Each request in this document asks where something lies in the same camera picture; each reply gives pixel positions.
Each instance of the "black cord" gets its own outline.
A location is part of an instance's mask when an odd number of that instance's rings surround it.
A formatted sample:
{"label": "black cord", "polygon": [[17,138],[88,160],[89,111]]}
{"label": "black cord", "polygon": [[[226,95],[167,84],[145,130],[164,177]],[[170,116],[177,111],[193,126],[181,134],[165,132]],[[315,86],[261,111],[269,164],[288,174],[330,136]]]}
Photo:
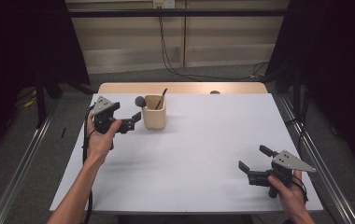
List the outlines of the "black cord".
{"label": "black cord", "polygon": [[215,78],[215,79],[230,80],[230,81],[239,81],[239,80],[244,80],[244,79],[247,79],[247,78],[251,77],[251,76],[246,76],[246,77],[228,78],[228,77],[211,77],[211,76],[192,75],[192,74],[180,74],[177,70],[175,70],[175,68],[172,66],[172,64],[169,61],[168,53],[166,51],[165,39],[164,39],[164,35],[163,35],[163,18],[162,17],[159,17],[159,24],[160,24],[161,44],[162,44],[162,51],[163,51],[163,65],[168,70],[168,72],[170,72],[170,73],[172,73],[174,75],[177,75],[177,76],[181,76],[181,77],[185,77],[185,78],[191,79],[193,81],[197,81],[197,82],[201,82],[201,80],[196,79],[194,77]]}
{"label": "black cord", "polygon": [[[82,146],[82,163],[87,160],[87,155],[88,155],[88,147],[90,145],[90,136],[93,134],[96,130],[92,130],[90,134],[87,136],[87,122],[88,122],[88,116],[90,115],[91,111],[93,110],[94,105],[90,106],[88,109],[86,115],[85,115],[85,120],[84,120],[84,143]],[[88,207],[87,207],[87,214],[84,219],[84,224],[87,224],[90,222],[90,217],[92,213],[92,189],[90,192],[90,195],[88,197]]]}
{"label": "black cord", "polygon": [[257,72],[259,72],[259,70],[260,69],[262,69],[266,64],[268,64],[269,62],[263,62],[263,63],[256,63],[254,66],[253,66],[253,82],[255,82],[256,81],[256,74],[257,74]]}
{"label": "black cord", "polygon": [[304,203],[308,202],[308,197],[306,196],[306,187],[303,181],[299,178],[297,178],[295,175],[293,176],[296,180],[300,182],[301,185],[297,184],[295,181],[291,181],[293,185],[297,186],[297,188],[300,189],[300,191],[303,193],[303,198],[304,198]]}

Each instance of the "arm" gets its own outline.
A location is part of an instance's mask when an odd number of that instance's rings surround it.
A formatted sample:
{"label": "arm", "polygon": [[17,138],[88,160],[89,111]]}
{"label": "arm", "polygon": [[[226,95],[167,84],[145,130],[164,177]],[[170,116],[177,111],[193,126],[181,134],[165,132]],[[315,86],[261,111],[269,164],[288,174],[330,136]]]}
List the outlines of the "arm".
{"label": "arm", "polygon": [[[301,180],[301,171],[294,171],[294,176]],[[272,175],[268,176],[268,180],[279,190],[280,203],[293,223],[315,223],[308,211],[306,211],[303,193],[297,186],[291,185],[291,187],[287,188],[278,178]]]}
{"label": "arm", "polygon": [[[116,120],[105,134],[94,132],[90,137],[88,158],[84,162],[70,190],[66,193],[47,223],[79,223],[82,219],[85,204],[91,192],[93,182],[100,166],[105,162],[116,131],[121,120]],[[92,116],[87,120],[87,133],[94,130]]]}

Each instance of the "beige cup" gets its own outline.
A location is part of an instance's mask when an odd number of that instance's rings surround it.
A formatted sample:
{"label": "beige cup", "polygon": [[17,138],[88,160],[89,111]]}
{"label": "beige cup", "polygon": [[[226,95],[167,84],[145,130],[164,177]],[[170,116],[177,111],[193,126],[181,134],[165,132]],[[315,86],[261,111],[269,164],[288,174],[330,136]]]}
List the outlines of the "beige cup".
{"label": "beige cup", "polygon": [[166,99],[161,95],[146,95],[147,107],[142,108],[142,117],[148,129],[163,129],[166,124]]}

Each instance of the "white table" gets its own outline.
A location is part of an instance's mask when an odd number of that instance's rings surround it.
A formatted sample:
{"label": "white table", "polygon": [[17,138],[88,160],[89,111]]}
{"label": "white table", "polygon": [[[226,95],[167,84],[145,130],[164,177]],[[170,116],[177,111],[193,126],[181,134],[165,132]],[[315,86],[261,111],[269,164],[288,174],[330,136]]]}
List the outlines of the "white table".
{"label": "white table", "polygon": [[[102,93],[121,103],[121,109],[115,112],[117,119],[130,118],[140,111],[135,106],[137,95]],[[259,151],[259,145],[297,156],[271,94],[178,94],[168,89],[166,114],[166,127],[161,131],[146,129],[141,120],[134,131],[116,135],[114,149],[92,188],[94,212],[160,215],[282,211],[279,200],[268,197],[268,188],[249,185],[247,175],[238,169],[238,161],[251,170],[271,168],[271,159]],[[81,130],[51,211],[78,174],[82,140]],[[309,198],[307,209],[323,210],[308,175],[303,179]]]}

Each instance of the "forearm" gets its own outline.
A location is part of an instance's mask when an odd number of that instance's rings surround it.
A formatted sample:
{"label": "forearm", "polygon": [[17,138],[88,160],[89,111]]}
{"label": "forearm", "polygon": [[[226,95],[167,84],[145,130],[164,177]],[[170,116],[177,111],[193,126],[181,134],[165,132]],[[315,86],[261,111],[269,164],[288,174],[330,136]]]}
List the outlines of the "forearm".
{"label": "forearm", "polygon": [[315,224],[314,220],[312,219],[312,217],[309,215],[309,213],[307,211],[304,211],[300,215],[292,215],[290,217],[291,217],[291,221],[293,223]]}
{"label": "forearm", "polygon": [[100,164],[88,158],[74,184],[58,205],[48,223],[79,223]]}

